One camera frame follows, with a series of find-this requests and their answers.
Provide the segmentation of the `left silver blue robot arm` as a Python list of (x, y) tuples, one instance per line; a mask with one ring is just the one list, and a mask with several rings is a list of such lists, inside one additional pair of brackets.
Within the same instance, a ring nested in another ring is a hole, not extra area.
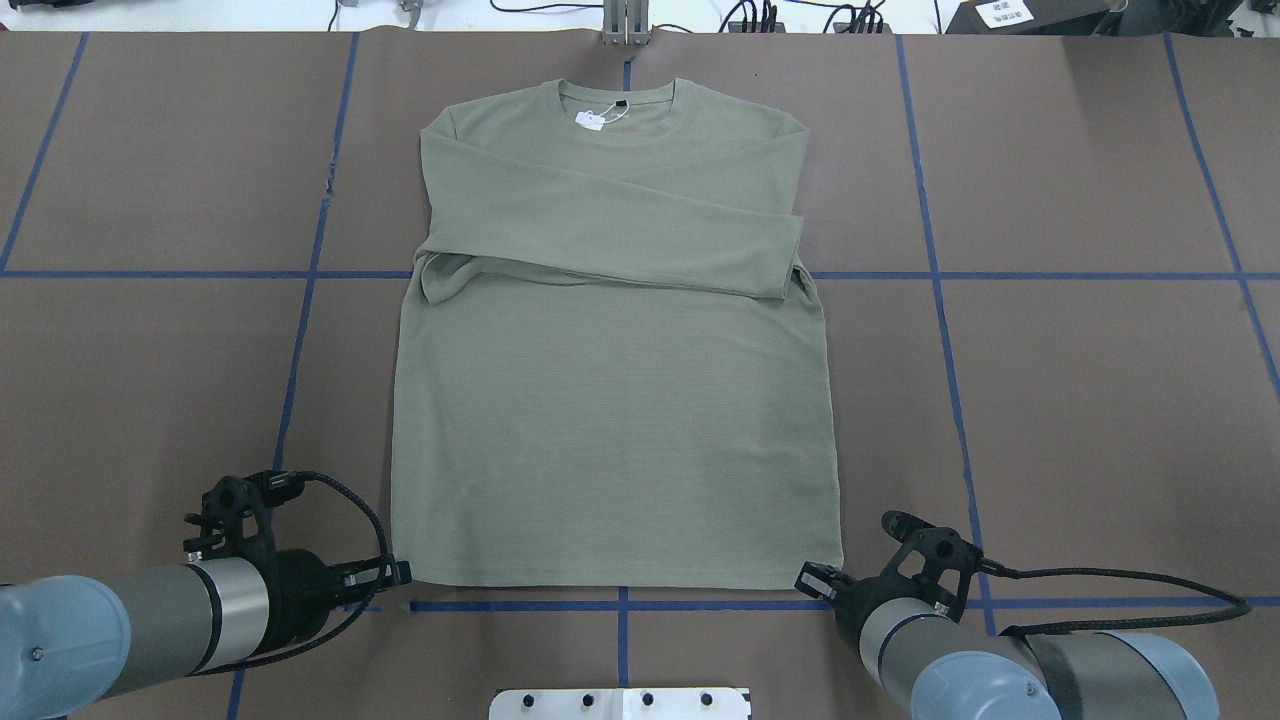
[(228, 557), (1, 592), (1, 714), (64, 719), (104, 698), (314, 644), (338, 609), (411, 583), (410, 565), (328, 565), (288, 550), (273, 571)]

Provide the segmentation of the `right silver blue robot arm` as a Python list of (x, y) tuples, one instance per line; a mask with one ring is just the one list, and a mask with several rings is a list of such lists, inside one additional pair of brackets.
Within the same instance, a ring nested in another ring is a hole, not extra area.
[(902, 579), (856, 580), (805, 562), (795, 580), (827, 602), (870, 679), (913, 719), (1217, 719), (1207, 671), (1152, 633), (987, 637)]

